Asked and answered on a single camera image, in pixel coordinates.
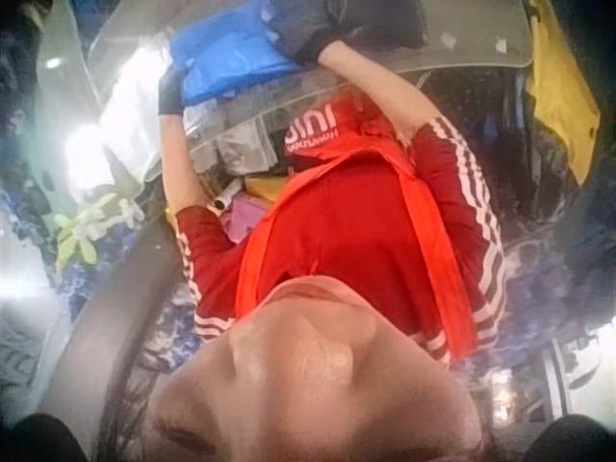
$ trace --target bag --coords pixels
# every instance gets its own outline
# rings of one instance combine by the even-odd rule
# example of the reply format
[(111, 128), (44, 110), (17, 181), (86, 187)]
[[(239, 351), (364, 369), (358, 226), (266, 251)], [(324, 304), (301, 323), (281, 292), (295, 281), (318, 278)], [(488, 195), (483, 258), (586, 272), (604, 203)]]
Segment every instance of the bag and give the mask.
[(301, 70), (268, 39), (257, 1), (194, 23), (170, 45), (173, 61), (190, 70), (184, 79), (187, 106)]

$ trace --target hand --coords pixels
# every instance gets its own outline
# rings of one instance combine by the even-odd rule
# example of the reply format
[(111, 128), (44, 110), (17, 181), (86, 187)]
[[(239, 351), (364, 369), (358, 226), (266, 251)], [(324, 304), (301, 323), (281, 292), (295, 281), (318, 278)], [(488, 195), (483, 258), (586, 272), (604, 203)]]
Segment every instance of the hand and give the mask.
[(186, 76), (185, 68), (173, 64), (167, 69), (158, 85), (158, 115), (183, 116), (182, 82)]
[(278, 50), (299, 64), (315, 64), (339, 39), (327, 0), (269, 0), (262, 17)]

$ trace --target red shirt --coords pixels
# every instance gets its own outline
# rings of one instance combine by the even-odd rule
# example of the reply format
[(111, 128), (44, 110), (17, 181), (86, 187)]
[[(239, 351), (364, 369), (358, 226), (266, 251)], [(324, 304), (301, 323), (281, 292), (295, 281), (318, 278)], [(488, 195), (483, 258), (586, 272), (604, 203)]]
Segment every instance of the red shirt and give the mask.
[[(418, 132), (409, 155), (439, 205), (474, 312), (477, 343), (491, 346), (506, 302), (505, 266), (500, 229), (475, 156), (443, 117)], [(258, 300), (290, 278), (331, 276), (447, 362), (442, 327), (424, 322), (436, 302), (393, 168), (366, 153), (292, 201), (273, 225)], [(198, 302), (197, 333), (211, 340), (235, 320), (246, 241), (233, 245), (218, 219), (201, 207), (183, 210), (177, 220), (185, 274)]]

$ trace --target mouth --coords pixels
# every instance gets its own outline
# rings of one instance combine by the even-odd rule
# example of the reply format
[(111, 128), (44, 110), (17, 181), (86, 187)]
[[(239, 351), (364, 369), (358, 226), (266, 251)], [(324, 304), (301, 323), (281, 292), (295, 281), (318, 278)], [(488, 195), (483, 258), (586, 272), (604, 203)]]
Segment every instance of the mouth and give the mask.
[(337, 295), (331, 293), (327, 289), (307, 282), (291, 282), (284, 286), (274, 289), (271, 295), (264, 302), (265, 305), (269, 305), (284, 298), (310, 298), (314, 300), (333, 301), (337, 303), (344, 303), (344, 301)]

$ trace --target yellow cloth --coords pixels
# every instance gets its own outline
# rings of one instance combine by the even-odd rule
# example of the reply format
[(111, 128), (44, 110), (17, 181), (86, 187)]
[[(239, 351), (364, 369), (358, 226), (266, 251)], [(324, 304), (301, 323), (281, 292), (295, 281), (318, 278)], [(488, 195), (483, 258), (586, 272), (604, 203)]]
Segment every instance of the yellow cloth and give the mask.
[(288, 180), (287, 177), (246, 178), (246, 191), (273, 204)]
[(535, 116), (564, 141), (569, 165), (582, 184), (593, 158), (601, 113), (579, 71), (549, 0), (530, 0), (541, 18), (531, 19), (533, 75), (528, 92), (536, 100)]

